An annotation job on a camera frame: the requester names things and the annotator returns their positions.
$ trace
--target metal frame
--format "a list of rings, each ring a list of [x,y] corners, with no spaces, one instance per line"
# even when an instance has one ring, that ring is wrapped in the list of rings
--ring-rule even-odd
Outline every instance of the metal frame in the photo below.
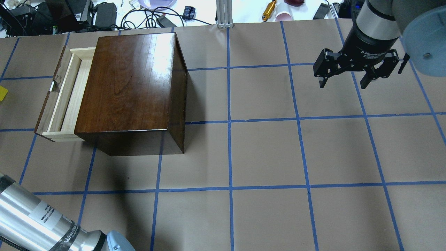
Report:
[[[220,29],[232,28],[232,0],[217,1],[217,26]]]

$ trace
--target wooden box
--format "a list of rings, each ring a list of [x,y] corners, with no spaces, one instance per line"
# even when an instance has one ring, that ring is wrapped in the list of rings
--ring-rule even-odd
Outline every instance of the wooden box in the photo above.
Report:
[[[187,81],[175,33],[65,47],[35,133],[110,156],[183,153]]]

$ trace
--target yellow sponge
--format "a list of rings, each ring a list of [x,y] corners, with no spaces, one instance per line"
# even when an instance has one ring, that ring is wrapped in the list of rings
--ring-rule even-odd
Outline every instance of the yellow sponge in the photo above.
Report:
[[[3,101],[4,97],[8,93],[8,90],[0,85],[0,101]]]

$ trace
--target tiled floor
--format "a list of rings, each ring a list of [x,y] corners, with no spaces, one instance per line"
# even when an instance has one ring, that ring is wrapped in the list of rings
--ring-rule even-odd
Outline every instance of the tiled floor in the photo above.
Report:
[[[32,131],[63,45],[172,29],[0,39],[0,172],[138,251],[443,251],[446,78],[408,64],[365,90],[349,72],[320,89],[312,63],[350,27],[175,28],[193,83],[186,152],[164,156],[109,157]]]

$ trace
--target smartphone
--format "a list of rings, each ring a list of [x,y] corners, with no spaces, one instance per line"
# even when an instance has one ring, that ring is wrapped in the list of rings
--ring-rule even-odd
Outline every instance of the smartphone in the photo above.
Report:
[[[313,19],[324,19],[329,10],[330,6],[328,4],[321,4]]]

